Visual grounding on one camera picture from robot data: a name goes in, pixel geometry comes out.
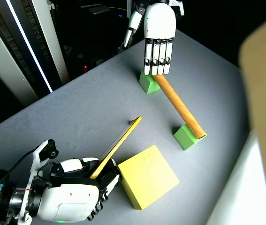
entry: red light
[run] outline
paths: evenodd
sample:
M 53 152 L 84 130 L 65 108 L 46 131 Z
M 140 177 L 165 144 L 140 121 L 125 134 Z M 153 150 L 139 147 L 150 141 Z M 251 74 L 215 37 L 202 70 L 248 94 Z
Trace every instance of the red light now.
M 84 65 L 84 66 L 83 66 L 83 71 L 84 71 L 84 72 L 87 72 L 87 71 L 88 71 L 88 66 L 87 66 L 87 65 Z

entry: wooden hammer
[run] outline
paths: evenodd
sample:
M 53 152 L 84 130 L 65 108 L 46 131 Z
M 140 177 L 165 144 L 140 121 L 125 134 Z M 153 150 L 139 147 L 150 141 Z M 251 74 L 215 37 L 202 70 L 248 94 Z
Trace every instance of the wooden hammer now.
M 168 80 L 163 75 L 155 75 L 152 76 L 155 81 L 158 83 L 162 91 L 165 93 L 171 104 L 175 107 L 175 109 L 178 111 L 180 116 L 183 118 L 189 129 L 192 131 L 194 136 L 199 139 L 206 135 L 205 131 L 202 129 L 202 127 L 199 125 L 199 123 L 195 120 L 187 106 L 184 104 L 184 102 L 181 100 L 181 98 L 178 96 L 176 91 L 173 89 L 173 87 L 170 85 Z

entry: yellow cube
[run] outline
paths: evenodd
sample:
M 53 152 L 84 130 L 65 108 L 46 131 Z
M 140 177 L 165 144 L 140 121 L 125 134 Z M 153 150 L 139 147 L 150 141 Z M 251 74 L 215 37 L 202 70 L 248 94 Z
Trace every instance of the yellow cube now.
M 136 210 L 162 197 L 180 183 L 156 145 L 118 165 L 122 185 Z

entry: tabletop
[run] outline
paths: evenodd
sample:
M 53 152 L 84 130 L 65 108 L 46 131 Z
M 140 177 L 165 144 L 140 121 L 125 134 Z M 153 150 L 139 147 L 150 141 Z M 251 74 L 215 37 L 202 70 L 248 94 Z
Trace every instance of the tabletop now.
M 92 222 L 77 224 L 205 224 L 249 133 L 240 70 L 177 31 L 167 79 L 208 134 L 183 151 L 173 137 L 184 124 L 180 115 L 161 90 L 147 95 L 138 82 L 143 61 L 141 41 L 2 122 L 0 169 L 50 138 L 60 151 L 56 162 L 101 159 L 128 121 L 142 116 L 113 158 L 119 164 L 156 144 L 180 184 L 145 210 L 134 210 L 119 185 Z M 11 175 L 19 187 L 31 163 L 26 158 Z

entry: robotic hand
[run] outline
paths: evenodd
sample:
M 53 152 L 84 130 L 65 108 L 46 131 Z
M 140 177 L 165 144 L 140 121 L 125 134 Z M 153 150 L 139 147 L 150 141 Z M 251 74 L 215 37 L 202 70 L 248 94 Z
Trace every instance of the robotic hand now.
M 176 0 L 156 0 L 149 5 L 146 12 L 143 7 L 137 7 L 129 22 L 129 29 L 124 40 L 124 47 L 138 29 L 143 14 L 144 18 L 144 74 L 152 75 L 169 73 L 173 40 L 175 38 L 175 13 L 171 6 L 179 6 L 181 15 L 184 15 L 183 4 Z
M 46 140 L 33 152 L 33 163 L 26 188 L 3 180 L 0 170 L 0 222 L 5 225 L 30 225 L 32 218 L 58 223 L 93 220 L 103 209 L 103 202 L 121 180 L 114 160 L 105 165 L 96 179 L 91 174 L 99 165 L 97 158 L 69 159 L 48 162 L 58 155 L 54 140 Z M 46 167 L 52 165 L 48 175 Z

